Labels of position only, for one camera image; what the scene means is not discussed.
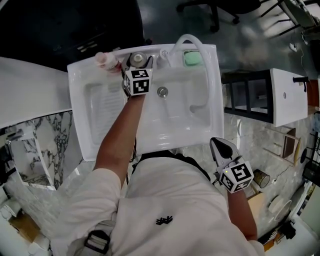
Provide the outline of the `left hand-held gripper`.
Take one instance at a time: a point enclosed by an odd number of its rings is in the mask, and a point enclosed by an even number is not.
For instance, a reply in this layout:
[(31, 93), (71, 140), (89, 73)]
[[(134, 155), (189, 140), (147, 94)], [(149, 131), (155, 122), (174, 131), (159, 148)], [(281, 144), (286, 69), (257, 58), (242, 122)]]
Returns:
[(127, 97), (145, 95), (149, 92), (153, 78), (153, 56), (149, 56), (143, 69), (130, 69), (131, 53), (127, 54), (122, 63), (122, 88)]

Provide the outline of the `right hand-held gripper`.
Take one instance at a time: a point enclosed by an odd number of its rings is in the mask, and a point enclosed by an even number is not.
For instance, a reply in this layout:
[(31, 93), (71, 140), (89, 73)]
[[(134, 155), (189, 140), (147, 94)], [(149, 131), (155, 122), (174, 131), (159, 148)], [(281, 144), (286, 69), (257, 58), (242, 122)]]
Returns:
[(235, 193), (247, 188), (254, 174), (249, 161), (245, 161), (238, 148), (230, 141), (212, 137), (209, 142), (213, 160), (216, 162), (219, 173), (219, 182), (229, 193)]

